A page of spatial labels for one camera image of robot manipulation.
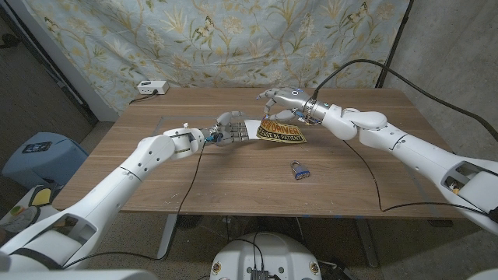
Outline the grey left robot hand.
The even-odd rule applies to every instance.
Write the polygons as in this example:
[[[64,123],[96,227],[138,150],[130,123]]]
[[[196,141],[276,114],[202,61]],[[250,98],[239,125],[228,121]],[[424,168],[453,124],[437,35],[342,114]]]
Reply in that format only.
[[[249,139],[245,124],[245,114],[229,111],[219,115],[215,124],[204,130],[205,142],[210,145],[225,146]]]

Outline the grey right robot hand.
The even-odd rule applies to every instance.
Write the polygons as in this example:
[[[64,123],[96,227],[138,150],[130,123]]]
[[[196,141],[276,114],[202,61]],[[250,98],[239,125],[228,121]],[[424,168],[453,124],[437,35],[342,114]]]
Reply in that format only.
[[[264,120],[284,122],[297,117],[300,121],[309,125],[321,123],[321,120],[313,117],[311,113],[317,101],[302,89],[271,88],[257,95],[256,99],[268,100],[263,110]],[[284,107],[284,110],[277,114],[270,114],[270,110],[274,105]]]

